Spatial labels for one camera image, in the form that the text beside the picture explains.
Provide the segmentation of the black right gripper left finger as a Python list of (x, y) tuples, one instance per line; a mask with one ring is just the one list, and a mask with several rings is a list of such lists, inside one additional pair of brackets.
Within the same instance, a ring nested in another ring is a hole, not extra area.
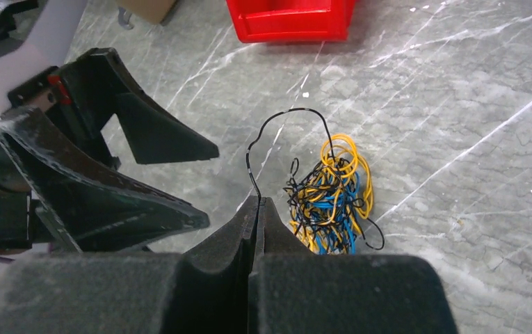
[(259, 199), (177, 253), (35, 255), (0, 280), (0, 333), (255, 333)]

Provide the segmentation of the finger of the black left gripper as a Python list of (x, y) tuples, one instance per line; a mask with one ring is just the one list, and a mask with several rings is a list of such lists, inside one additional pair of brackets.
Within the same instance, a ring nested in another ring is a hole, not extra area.
[(116, 116), (138, 164), (204, 161), (218, 146), (155, 102), (137, 83), (114, 48), (92, 48), (58, 69), (62, 104), (85, 133), (97, 137)]

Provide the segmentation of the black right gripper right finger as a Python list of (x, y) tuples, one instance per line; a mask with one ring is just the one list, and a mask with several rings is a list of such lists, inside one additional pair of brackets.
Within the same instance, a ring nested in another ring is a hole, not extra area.
[(436, 270), (412, 255), (317, 255), (262, 198), (248, 277), (250, 333), (457, 333)]

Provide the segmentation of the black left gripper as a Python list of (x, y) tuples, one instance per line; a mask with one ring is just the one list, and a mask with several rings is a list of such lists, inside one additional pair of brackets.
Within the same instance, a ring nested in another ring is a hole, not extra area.
[(141, 251), (210, 225), (192, 204), (89, 157), (40, 109), (9, 111), (0, 144), (0, 254), (30, 249), (42, 226), (30, 188), (38, 216), (68, 251)]

